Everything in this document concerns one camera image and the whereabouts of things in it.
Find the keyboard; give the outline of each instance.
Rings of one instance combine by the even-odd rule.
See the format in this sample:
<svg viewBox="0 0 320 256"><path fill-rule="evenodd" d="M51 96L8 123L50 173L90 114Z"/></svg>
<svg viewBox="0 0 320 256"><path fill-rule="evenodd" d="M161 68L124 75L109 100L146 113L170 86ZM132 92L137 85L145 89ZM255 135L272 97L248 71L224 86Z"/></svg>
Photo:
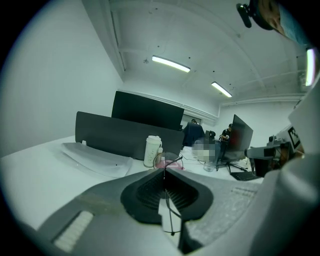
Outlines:
<svg viewBox="0 0 320 256"><path fill-rule="evenodd" d="M252 181L255 179L259 179L261 177L258 177L254 175L251 171L246 171L246 172L232 172L230 173L231 176L233 176L236 180L238 181Z"/></svg>

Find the computer monitor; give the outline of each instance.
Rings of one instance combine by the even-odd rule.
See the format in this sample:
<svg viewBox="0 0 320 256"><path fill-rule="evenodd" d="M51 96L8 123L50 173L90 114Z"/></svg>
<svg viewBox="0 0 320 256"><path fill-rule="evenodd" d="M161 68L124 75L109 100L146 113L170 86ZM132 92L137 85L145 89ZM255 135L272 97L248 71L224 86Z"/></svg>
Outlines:
<svg viewBox="0 0 320 256"><path fill-rule="evenodd" d="M222 162L245 159L245 149L250 147L254 130L252 130L236 114L233 116L230 138L221 157Z"/></svg>
<svg viewBox="0 0 320 256"><path fill-rule="evenodd" d="M179 131L183 114L181 107L116 91L111 117Z"/></svg>

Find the white desk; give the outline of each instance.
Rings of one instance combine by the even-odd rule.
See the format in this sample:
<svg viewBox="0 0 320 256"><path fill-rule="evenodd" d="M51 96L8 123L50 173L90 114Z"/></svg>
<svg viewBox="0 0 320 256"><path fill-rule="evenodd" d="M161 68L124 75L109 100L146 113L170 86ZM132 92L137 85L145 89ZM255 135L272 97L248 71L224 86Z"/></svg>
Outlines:
<svg viewBox="0 0 320 256"><path fill-rule="evenodd" d="M67 142L75 142L75 137L33 146L0 160L2 186L9 206L17 219L36 230L51 214L83 191L115 179L92 172L64 154L61 143ZM187 170L199 175L235 180L226 167L219 168L218 172L207 172L198 161L184 158L183 164ZM148 169L143 161L134 160L127 175ZM250 182L261 183L262 180Z"/></svg>

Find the paper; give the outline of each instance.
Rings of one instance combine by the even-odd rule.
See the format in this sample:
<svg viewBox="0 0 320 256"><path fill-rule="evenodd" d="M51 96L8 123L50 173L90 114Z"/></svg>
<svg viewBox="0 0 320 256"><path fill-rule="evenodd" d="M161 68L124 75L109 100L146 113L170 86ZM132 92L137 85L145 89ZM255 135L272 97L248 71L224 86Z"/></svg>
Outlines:
<svg viewBox="0 0 320 256"><path fill-rule="evenodd" d="M79 142L62 143L62 151L93 172L108 177L124 177L133 163L131 157L104 152Z"/></svg>

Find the white tumbler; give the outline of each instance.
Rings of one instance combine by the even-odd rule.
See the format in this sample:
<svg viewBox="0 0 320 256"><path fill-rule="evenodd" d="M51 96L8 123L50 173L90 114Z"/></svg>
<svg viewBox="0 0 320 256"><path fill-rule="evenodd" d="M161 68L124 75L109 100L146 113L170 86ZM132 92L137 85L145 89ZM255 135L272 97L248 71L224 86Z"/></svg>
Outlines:
<svg viewBox="0 0 320 256"><path fill-rule="evenodd" d="M151 168L154 166L154 159L158 154L158 149L162 145L161 138L159 136L150 135L146 138L144 161L145 167Z"/></svg>

